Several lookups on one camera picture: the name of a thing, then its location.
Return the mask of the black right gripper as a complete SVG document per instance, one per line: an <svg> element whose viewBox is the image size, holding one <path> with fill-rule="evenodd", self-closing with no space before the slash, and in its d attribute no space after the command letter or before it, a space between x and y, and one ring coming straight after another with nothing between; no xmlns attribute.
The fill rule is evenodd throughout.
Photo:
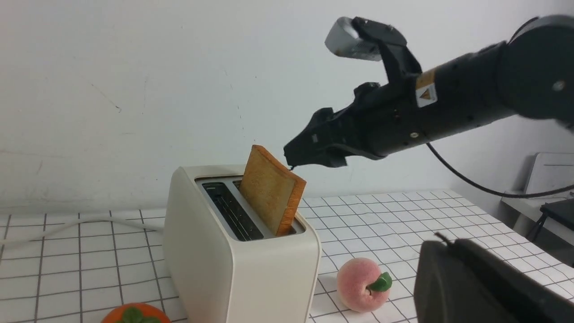
<svg viewBox="0 0 574 323"><path fill-rule="evenodd" d="M438 138L436 74L424 72L388 83L364 83L344 109L321 108L312 114L308 133L283 147L291 168L316 164L347 165L347 157L384 159Z"/></svg>

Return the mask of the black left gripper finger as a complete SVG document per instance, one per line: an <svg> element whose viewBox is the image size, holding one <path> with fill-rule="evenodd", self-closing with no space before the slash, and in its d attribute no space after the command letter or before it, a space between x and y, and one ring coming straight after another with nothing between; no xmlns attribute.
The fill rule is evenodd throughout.
<svg viewBox="0 0 574 323"><path fill-rule="evenodd" d="M573 303L469 239L422 243L413 298L420 323L571 323Z"/></svg>

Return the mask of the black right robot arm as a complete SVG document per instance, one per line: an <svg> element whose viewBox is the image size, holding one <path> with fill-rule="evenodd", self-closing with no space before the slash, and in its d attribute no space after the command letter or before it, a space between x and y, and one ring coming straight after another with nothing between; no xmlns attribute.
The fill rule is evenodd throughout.
<svg viewBox="0 0 574 323"><path fill-rule="evenodd" d="M340 17L326 38L337 57L381 61L388 82L353 90L346 108L318 109L284 147L291 167L344 167L519 115L573 127L573 17L535 17L509 41L428 71L395 27Z"/></svg>

